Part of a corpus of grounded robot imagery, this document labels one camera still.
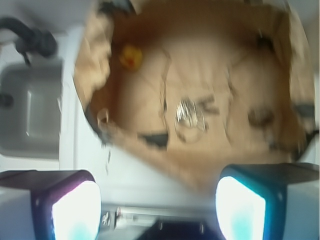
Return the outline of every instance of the rubber duck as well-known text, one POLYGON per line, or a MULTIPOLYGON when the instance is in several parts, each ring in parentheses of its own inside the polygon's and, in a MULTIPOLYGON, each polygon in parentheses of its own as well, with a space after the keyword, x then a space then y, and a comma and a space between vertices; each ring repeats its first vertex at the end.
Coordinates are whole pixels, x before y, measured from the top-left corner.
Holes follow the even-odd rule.
POLYGON ((133 46, 131 44, 126 44, 121 54, 119 55, 119 60, 122 66, 129 71, 137 71, 142 64, 142 51, 139 47, 133 46))

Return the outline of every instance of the black pipe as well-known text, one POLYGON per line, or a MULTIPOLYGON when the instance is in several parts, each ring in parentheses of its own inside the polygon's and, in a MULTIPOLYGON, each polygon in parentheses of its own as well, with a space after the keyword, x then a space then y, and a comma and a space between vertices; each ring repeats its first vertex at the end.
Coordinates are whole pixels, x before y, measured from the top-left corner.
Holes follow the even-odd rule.
POLYGON ((35 32, 13 17, 0 18, 0 29, 8 29, 17 34, 26 43, 32 43, 35 39, 35 32))

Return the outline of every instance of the glowing light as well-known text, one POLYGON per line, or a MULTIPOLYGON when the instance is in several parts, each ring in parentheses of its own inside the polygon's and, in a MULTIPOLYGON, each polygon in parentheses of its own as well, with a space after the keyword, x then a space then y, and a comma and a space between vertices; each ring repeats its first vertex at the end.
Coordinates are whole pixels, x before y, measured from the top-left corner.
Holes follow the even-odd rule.
POLYGON ((93 181, 84 181, 52 206, 56 240, 94 240, 101 216, 101 193, 93 181))
POLYGON ((262 240, 266 200, 231 176, 220 179, 215 194, 220 229, 227 240, 262 240))

